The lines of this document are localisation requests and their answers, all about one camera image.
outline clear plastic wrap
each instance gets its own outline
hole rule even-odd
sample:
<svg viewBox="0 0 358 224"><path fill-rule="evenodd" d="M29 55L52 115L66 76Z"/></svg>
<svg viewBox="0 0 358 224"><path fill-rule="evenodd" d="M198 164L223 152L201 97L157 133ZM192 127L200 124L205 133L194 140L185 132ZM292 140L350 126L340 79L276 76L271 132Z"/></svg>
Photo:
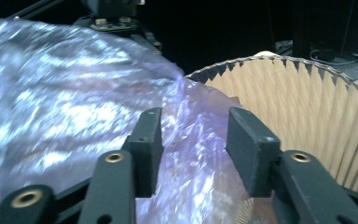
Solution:
<svg viewBox="0 0 358 224"><path fill-rule="evenodd" d="M128 39L0 21L0 201L90 177L156 106L165 150L156 195L137 200L138 223L234 223L246 192L224 148L228 109L239 105Z"/></svg>

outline machine part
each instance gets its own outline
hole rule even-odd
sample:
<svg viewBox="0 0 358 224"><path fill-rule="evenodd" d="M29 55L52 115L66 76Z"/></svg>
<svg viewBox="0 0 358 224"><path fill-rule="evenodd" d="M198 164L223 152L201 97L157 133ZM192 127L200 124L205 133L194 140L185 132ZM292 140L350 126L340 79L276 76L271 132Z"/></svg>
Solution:
<svg viewBox="0 0 358 224"><path fill-rule="evenodd" d="M270 164L281 155L280 140L250 111L229 109L227 147L251 197L269 197Z"/></svg>
<svg viewBox="0 0 358 224"><path fill-rule="evenodd" d="M0 223L51 223L55 219L51 188L31 185L9 194L0 204Z"/></svg>
<svg viewBox="0 0 358 224"><path fill-rule="evenodd" d="M131 18L130 17L120 17L118 19L119 22L123 22L123 23L129 23L131 22Z"/></svg>
<svg viewBox="0 0 358 224"><path fill-rule="evenodd" d="M156 107L141 114L122 150L98 159L91 179L58 194L56 200L46 186L20 189L1 203L0 223L14 217L10 223L135 223L135 197L155 192L162 152L161 108ZM30 211L35 218L27 217Z"/></svg>
<svg viewBox="0 0 358 224"><path fill-rule="evenodd" d="M95 25L106 25L107 24L107 19L97 19L95 20Z"/></svg>
<svg viewBox="0 0 358 224"><path fill-rule="evenodd" d="M34 203L37 203L43 196L43 192L40 189L30 189L19 194L11 201L11 206L14 208L28 207Z"/></svg>
<svg viewBox="0 0 358 224"><path fill-rule="evenodd" d="M135 194L138 198L150 198L156 191L158 167L163 152L160 120L161 108L143 112L122 148L133 155Z"/></svg>
<svg viewBox="0 0 358 224"><path fill-rule="evenodd" d="M101 156L89 183L79 224L135 223L132 166L128 151Z"/></svg>
<svg viewBox="0 0 358 224"><path fill-rule="evenodd" d="M300 223L358 223L358 207L315 157L285 151L278 172Z"/></svg>

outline beige pleated material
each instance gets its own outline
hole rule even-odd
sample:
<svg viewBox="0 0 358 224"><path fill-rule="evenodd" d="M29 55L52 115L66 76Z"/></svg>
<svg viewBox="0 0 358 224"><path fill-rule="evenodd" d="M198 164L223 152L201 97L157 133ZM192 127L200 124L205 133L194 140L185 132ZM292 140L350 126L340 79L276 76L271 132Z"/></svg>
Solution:
<svg viewBox="0 0 358 224"><path fill-rule="evenodd" d="M316 156L338 184L358 192L358 82L337 70L291 57L249 57L188 75L256 114L282 150Z"/></svg>

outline dark background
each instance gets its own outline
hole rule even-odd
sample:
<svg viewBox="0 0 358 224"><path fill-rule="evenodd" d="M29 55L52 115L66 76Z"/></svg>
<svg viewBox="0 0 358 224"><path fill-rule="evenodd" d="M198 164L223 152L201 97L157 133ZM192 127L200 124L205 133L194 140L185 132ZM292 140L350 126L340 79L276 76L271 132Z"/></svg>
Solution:
<svg viewBox="0 0 358 224"><path fill-rule="evenodd" d="M0 0L0 18L35 0ZM146 0L137 19L163 44L163 55L186 73L206 65L275 50L291 39L290 0ZM34 18L71 24L87 15L80 0L67 0Z"/></svg>

